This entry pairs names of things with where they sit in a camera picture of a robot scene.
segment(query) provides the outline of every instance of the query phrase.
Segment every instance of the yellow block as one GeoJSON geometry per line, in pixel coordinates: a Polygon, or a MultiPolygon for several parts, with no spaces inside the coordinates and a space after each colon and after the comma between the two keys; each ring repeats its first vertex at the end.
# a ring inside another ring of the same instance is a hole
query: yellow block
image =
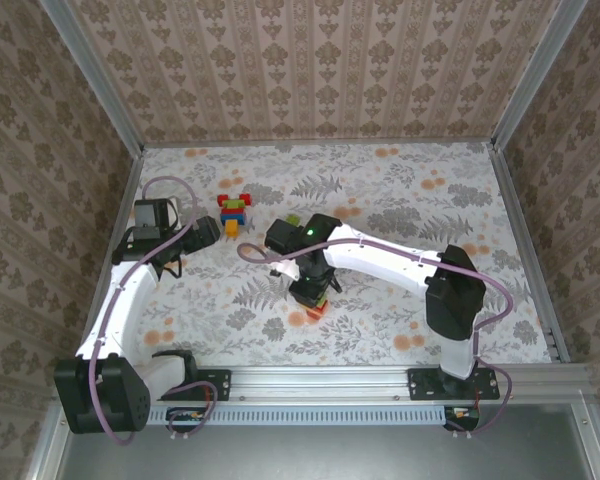
{"type": "Polygon", "coordinates": [[[238,236],[238,221],[235,218],[229,219],[224,223],[224,232],[227,237],[235,238],[238,236]]]}

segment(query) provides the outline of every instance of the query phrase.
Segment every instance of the floral tablecloth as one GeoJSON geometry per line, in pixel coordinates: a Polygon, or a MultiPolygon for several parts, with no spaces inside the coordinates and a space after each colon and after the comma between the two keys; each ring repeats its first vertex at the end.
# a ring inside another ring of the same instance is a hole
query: floral tablecloth
{"type": "MultiPolygon", "coordinates": [[[[165,274],[138,331],[141,348],[186,348],[200,365],[397,365],[437,363],[424,302],[382,280],[338,272],[344,291],[329,292],[318,322],[287,293],[289,280],[239,259],[243,241],[262,244],[276,218],[294,213],[339,217],[353,227],[414,248],[462,246],[478,270],[504,283],[515,311],[481,336],[485,359],[550,361],[509,220],[481,143],[342,144],[149,149],[141,185],[176,175],[151,197],[175,195],[181,218],[219,220],[216,196],[248,192],[253,205],[238,239],[224,236],[185,258],[184,274],[165,274]]],[[[480,318],[503,308],[487,290],[480,318]]]]}

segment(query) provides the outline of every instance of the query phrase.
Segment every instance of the green block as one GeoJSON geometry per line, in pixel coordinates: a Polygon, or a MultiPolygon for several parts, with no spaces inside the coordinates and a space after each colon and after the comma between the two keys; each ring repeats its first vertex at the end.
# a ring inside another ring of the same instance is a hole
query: green block
{"type": "Polygon", "coordinates": [[[285,222],[290,223],[294,227],[297,227],[298,225],[300,225],[300,217],[291,213],[287,216],[285,222]]]}
{"type": "Polygon", "coordinates": [[[239,198],[230,198],[229,200],[225,200],[222,202],[222,206],[224,208],[244,208],[246,207],[244,200],[240,200],[239,198]]]}
{"type": "Polygon", "coordinates": [[[325,293],[324,295],[322,295],[322,298],[320,300],[318,300],[318,303],[316,304],[316,308],[322,308],[326,301],[327,301],[327,294],[325,293]]]}

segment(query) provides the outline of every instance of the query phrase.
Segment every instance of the patterned wall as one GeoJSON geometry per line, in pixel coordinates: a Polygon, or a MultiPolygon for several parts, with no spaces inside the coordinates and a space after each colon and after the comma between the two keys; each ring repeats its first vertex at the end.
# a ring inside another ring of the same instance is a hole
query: patterned wall
{"type": "Polygon", "coordinates": [[[590,1],[506,156],[576,361],[600,398],[600,1],[590,1]]]}
{"type": "Polygon", "coordinates": [[[149,143],[490,136],[559,0],[71,0],[149,143]]]}
{"type": "Polygon", "coordinates": [[[84,328],[130,159],[36,1],[0,1],[0,479],[84,328]]]}

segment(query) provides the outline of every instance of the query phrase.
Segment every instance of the vent grille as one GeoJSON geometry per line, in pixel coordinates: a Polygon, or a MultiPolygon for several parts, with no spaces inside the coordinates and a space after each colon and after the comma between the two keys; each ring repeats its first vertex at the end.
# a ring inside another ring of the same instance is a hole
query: vent grille
{"type": "MultiPolygon", "coordinates": [[[[167,410],[151,407],[147,425],[166,425],[167,410]]],[[[198,420],[174,421],[195,425],[198,420]]],[[[237,407],[218,405],[207,425],[444,425],[444,407],[237,407]]]]}

